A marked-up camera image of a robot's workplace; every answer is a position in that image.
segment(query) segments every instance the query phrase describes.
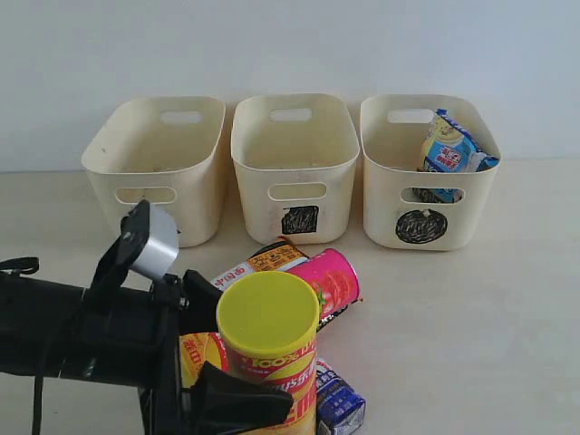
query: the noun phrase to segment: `yellow lid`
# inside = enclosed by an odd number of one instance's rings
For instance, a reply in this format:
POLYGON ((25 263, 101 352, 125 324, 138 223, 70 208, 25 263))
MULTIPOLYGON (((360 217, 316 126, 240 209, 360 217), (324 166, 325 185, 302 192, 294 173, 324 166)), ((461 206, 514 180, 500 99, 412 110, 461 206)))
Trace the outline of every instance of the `yellow lid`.
POLYGON ((256 357, 286 355, 308 345, 318 325, 311 286, 286 272, 256 272, 230 286, 217 304, 227 344, 256 357))

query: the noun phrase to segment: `red can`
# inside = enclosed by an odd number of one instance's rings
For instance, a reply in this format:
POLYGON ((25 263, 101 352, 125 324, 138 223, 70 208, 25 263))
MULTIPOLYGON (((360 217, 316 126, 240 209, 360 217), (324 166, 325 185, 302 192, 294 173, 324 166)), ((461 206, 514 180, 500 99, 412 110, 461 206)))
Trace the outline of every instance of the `red can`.
POLYGON ((314 289, 320 301, 321 319, 359 297, 359 281, 353 266, 336 249, 325 249, 287 272, 300 276, 314 289))

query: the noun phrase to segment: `beige table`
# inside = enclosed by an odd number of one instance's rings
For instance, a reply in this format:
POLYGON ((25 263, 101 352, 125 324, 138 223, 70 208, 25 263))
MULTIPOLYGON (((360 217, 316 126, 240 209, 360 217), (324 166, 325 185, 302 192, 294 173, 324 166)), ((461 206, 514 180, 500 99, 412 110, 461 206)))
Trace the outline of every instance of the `beige table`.
MULTIPOLYGON (((375 245, 357 184, 330 246, 354 263, 365 302, 320 333, 319 350, 368 400, 360 435, 579 433, 579 167, 506 162, 475 238, 449 253, 375 245)), ((38 277, 87 285, 112 240, 84 174, 0 176, 0 258, 39 256, 38 277)), ((257 248, 232 186, 218 234, 173 269, 211 277, 257 248)), ((31 406, 32 381, 0 375, 0 433, 29 433, 31 406)), ((47 381, 43 434, 141 433, 133 389, 47 381)))

